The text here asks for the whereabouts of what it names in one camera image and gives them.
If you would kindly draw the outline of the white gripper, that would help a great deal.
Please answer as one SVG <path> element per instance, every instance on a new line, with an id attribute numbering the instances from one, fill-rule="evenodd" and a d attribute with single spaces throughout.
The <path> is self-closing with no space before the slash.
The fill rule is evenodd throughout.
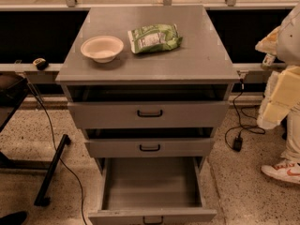
<path id="1" fill-rule="evenodd" d="M 255 50 L 277 55 L 279 27 L 259 41 Z M 300 101 L 300 67 L 288 66 L 282 72 L 273 71 L 268 79 L 257 124 L 263 129 L 273 129 Z"/>

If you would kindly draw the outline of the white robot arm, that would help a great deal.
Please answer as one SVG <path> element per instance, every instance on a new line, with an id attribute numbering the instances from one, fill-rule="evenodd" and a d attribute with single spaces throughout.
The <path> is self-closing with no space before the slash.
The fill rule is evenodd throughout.
<path id="1" fill-rule="evenodd" d="M 262 68 L 271 68 L 276 58 L 286 65 L 281 72 L 271 73 L 257 118 L 260 128 L 273 129 L 300 101 L 300 5 L 255 49 L 265 53 Z"/>

